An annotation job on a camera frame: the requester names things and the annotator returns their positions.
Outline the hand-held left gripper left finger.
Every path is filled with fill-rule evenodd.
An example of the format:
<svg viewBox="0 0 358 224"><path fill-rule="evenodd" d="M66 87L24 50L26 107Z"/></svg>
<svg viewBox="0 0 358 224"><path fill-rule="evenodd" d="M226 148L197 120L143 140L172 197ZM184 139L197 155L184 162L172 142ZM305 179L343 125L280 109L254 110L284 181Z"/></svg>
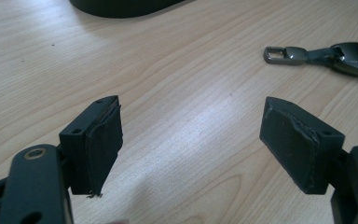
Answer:
<svg viewBox="0 0 358 224"><path fill-rule="evenodd" d="M69 186L75 195L100 195L123 145L117 95L90 104L59 134L69 161Z"/></svg>

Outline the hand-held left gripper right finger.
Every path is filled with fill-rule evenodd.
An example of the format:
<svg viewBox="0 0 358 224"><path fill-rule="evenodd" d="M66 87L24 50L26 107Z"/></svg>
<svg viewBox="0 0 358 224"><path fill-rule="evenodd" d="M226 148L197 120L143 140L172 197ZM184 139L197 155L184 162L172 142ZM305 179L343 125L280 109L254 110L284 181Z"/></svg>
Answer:
<svg viewBox="0 0 358 224"><path fill-rule="evenodd" d="M326 193L328 165L342 149L343 133L294 103L268 97L259 138L304 193Z"/></svg>

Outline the black car key fob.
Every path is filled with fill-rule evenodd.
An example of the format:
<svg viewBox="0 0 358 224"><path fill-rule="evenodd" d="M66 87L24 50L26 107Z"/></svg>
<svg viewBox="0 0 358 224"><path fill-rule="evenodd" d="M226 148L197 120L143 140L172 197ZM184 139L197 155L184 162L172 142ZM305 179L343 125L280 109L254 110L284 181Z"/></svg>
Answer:
<svg viewBox="0 0 358 224"><path fill-rule="evenodd" d="M270 64L323 65L339 73L358 77L358 42L339 43L315 50L300 47L266 47L263 57Z"/></svg>

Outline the black round base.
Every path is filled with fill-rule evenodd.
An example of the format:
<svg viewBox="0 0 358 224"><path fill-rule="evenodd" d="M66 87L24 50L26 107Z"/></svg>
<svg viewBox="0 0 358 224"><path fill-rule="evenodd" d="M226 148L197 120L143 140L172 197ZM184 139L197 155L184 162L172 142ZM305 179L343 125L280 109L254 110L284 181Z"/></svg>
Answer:
<svg viewBox="0 0 358 224"><path fill-rule="evenodd" d="M134 18L155 13L184 0L69 0L79 10L103 18Z"/></svg>

